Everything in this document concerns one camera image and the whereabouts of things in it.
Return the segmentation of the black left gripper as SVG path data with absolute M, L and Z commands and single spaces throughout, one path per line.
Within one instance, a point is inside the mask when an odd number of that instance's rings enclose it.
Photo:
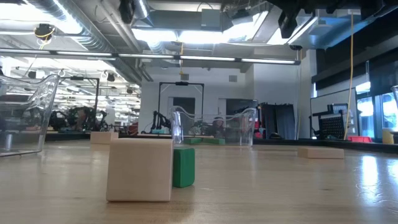
M 130 24 L 134 18 L 134 0 L 120 0 L 119 13 L 125 24 Z

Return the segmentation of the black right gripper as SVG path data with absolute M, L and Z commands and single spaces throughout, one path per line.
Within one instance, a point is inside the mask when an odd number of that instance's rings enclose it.
M 274 6 L 282 10 L 278 25 L 280 34 L 283 39 L 291 37 L 293 31 L 297 27 L 296 17 L 303 9 L 306 14 L 314 10 L 314 3 L 312 0 L 268 0 Z

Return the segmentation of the natural wooden rectangular block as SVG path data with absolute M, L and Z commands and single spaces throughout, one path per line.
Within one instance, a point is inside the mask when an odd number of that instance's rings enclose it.
M 297 149 L 297 156 L 307 159 L 344 159 L 345 152 L 343 149 L 300 147 Z
M 91 132 L 91 144 L 110 144 L 112 140 L 118 139 L 119 134 L 116 132 Z

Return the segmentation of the small natural wooden cube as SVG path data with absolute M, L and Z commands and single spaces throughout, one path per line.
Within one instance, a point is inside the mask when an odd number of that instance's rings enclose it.
M 168 202 L 172 191 L 173 141 L 121 138 L 109 145 L 109 202 Z

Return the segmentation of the grey ceiling junction box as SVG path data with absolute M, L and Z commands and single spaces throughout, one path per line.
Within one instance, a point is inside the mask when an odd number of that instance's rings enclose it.
M 221 27 L 220 11 L 217 9 L 201 10 L 201 28 L 207 30 L 218 30 Z

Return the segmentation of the long ceiling light bar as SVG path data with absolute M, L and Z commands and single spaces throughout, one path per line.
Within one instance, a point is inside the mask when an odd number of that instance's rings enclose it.
M 283 60 L 276 58 L 239 58 L 239 57 L 215 57 L 196 55 L 166 55 L 166 54 L 121 54 L 102 52 L 79 52 L 61 50 L 32 50 L 32 49 L 10 49 L 0 48 L 2 55 L 36 55 L 43 57 L 83 57 L 95 60 L 116 60 L 117 58 L 159 59 L 159 60 L 199 60 L 212 62 L 234 62 L 234 63 L 261 63 L 277 65 L 300 65 L 299 60 Z

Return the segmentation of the dark curtain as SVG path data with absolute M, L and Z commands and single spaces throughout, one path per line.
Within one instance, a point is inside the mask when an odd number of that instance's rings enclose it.
M 261 103 L 259 106 L 264 139 L 295 140 L 295 114 L 292 104 Z

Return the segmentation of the person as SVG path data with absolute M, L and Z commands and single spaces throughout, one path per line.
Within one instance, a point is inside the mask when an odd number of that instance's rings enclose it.
M 223 138 L 225 136 L 224 121 L 222 117 L 216 117 L 213 120 L 210 134 L 215 138 Z
M 81 107 L 77 110 L 77 119 L 75 129 L 77 131 L 86 131 L 90 127 L 92 109 L 89 107 Z

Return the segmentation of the black perforated cart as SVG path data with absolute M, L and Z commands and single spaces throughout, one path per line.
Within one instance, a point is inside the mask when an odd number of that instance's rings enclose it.
M 330 104 L 326 111 L 309 116 L 310 130 L 320 140 L 343 140 L 348 104 Z

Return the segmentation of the yellow cylinder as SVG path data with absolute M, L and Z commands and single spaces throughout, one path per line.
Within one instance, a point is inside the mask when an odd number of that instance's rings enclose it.
M 394 144 L 394 135 L 392 134 L 392 129 L 390 129 L 390 128 L 382 129 L 382 143 L 383 144 Z

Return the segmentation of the black metal gantry frame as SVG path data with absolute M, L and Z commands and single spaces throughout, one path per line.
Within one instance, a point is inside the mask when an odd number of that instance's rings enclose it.
M 200 94 L 201 94 L 201 112 L 200 115 L 203 116 L 204 111 L 204 95 L 205 95 L 205 84 L 204 83 L 190 83 L 190 82 L 160 82 L 159 89 L 158 89 L 158 102 L 157 102 L 157 112 L 160 113 L 161 109 L 161 94 L 167 89 L 167 87 L 162 88 L 162 85 L 175 85 L 175 86 L 193 86 Z

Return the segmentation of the black aluminium table frame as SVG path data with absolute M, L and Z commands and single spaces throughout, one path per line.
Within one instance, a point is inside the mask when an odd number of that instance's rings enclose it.
M 50 133 L 46 134 L 46 142 L 54 141 L 77 141 L 90 139 L 87 133 Z M 285 145 L 285 146 L 322 146 L 349 149 L 364 152 L 380 152 L 398 155 L 398 144 L 381 144 L 374 142 L 351 142 L 335 140 L 314 140 L 314 139 L 253 139 L 254 145 Z

